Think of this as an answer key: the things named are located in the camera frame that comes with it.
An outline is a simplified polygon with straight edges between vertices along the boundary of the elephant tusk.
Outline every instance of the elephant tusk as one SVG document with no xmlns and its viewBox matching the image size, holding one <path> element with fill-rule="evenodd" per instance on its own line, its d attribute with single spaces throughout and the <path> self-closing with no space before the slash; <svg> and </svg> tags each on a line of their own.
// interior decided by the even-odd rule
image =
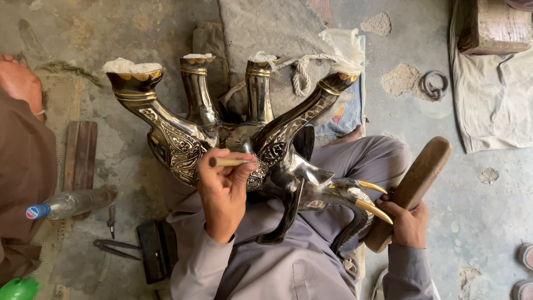
<svg viewBox="0 0 533 300">
<path fill-rule="evenodd" d="M 374 214 L 374 216 L 377 216 L 381 220 L 384 220 L 385 222 L 387 222 L 387 223 L 392 225 L 391 217 L 389 217 L 383 210 L 375 207 L 374 205 L 366 203 L 365 201 L 363 201 L 361 199 L 357 199 L 356 200 L 356 206 L 366 210 L 367 212 L 369 212 L 371 214 Z"/>
<path fill-rule="evenodd" d="M 361 180 L 361 179 L 356 179 L 356 180 L 359 183 L 359 185 L 362 186 L 362 187 L 366 187 L 366 188 L 369 188 L 371 190 L 382 192 L 383 194 L 387 194 L 387 191 L 384 188 L 382 188 L 382 187 L 380 187 L 378 185 L 375 185 L 373 183 L 370 183 L 368 181 L 364 181 L 364 180 Z"/>
</svg>

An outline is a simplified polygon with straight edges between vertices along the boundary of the pepsi logo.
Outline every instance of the pepsi logo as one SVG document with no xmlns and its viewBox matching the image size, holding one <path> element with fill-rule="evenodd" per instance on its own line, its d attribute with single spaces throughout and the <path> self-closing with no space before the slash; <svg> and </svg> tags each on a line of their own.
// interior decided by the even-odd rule
<svg viewBox="0 0 533 300">
<path fill-rule="evenodd" d="M 29 207 L 27 210 L 26 210 L 26 217 L 28 219 L 35 219 L 39 216 L 39 211 L 37 210 L 37 208 L 35 207 Z"/>
</svg>

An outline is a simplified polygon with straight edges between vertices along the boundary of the rope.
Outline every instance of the rope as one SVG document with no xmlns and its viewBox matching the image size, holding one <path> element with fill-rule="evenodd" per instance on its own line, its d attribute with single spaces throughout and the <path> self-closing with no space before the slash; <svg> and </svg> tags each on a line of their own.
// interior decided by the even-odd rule
<svg viewBox="0 0 533 300">
<path fill-rule="evenodd" d="M 275 66 L 272 71 L 277 72 L 277 70 L 281 68 L 285 68 L 289 65 L 294 65 L 296 67 L 296 70 L 294 71 L 293 75 L 293 88 L 294 93 L 298 96 L 307 96 L 309 95 L 309 92 L 311 90 L 311 79 L 309 78 L 309 75 L 307 74 L 307 66 L 309 64 L 310 59 L 329 59 L 334 62 L 338 62 L 338 59 L 335 56 L 327 55 L 324 53 L 321 54 L 307 54 L 300 58 L 293 58 L 289 59 L 277 66 Z M 226 95 L 224 96 L 224 103 L 228 103 L 229 99 L 233 94 L 235 94 L 240 89 L 244 88 L 246 86 L 245 81 L 239 82 L 237 85 L 235 85 L 233 88 L 231 88 Z"/>
</svg>

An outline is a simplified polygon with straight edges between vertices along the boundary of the plastic bottle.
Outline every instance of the plastic bottle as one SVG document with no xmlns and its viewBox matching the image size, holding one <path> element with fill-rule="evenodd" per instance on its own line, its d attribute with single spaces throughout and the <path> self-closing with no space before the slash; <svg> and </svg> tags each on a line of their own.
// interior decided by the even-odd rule
<svg viewBox="0 0 533 300">
<path fill-rule="evenodd" d="M 28 219 L 49 218 L 51 220 L 65 219 L 86 211 L 109 205 L 117 196 L 114 186 L 104 185 L 92 190 L 77 190 L 54 195 L 42 204 L 28 207 Z"/>
<path fill-rule="evenodd" d="M 2 300 L 32 300 L 39 284 L 33 279 L 14 278 L 0 288 L 0 299 Z"/>
</svg>

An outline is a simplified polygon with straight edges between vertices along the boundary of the brown clothing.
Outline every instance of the brown clothing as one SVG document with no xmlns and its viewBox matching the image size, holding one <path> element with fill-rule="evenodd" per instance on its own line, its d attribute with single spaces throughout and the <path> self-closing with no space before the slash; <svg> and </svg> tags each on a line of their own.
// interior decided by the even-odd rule
<svg viewBox="0 0 533 300">
<path fill-rule="evenodd" d="M 26 209 L 52 196 L 56 180 L 54 133 L 0 87 L 0 286 L 39 265 L 41 247 L 29 242 L 43 220 Z"/>
<path fill-rule="evenodd" d="M 505 2 L 516 10 L 533 12 L 532 0 L 505 0 Z"/>
</svg>

